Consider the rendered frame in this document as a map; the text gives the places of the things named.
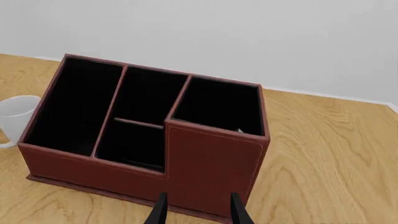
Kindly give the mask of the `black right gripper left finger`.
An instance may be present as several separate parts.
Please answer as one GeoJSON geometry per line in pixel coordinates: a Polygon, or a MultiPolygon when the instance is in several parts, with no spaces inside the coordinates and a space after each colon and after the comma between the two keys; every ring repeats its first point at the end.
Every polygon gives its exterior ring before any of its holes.
{"type": "Polygon", "coordinates": [[[168,200],[167,193],[162,192],[155,203],[144,224],[165,224],[167,218],[168,200]]]}

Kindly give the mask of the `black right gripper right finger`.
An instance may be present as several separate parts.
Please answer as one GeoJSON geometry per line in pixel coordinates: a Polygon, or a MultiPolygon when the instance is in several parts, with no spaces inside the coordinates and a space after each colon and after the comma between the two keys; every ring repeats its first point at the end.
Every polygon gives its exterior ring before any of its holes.
{"type": "Polygon", "coordinates": [[[231,194],[230,210],[233,224],[254,224],[237,193],[231,194]]]}

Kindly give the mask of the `red-brown desk caddy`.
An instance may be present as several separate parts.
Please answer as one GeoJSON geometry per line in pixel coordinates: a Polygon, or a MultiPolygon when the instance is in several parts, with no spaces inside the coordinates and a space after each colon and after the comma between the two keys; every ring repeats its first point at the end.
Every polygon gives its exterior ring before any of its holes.
{"type": "Polygon", "coordinates": [[[18,147],[30,180],[231,223],[270,140],[258,84],[66,54],[18,147]]]}

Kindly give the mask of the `white mug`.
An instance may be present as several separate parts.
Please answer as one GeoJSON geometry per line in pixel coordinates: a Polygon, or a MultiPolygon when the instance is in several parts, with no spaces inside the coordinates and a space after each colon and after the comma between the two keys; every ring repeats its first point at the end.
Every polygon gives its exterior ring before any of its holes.
{"type": "Polygon", "coordinates": [[[40,97],[34,95],[13,96],[0,102],[0,130],[9,140],[0,144],[0,149],[17,144],[39,102],[40,97]]]}

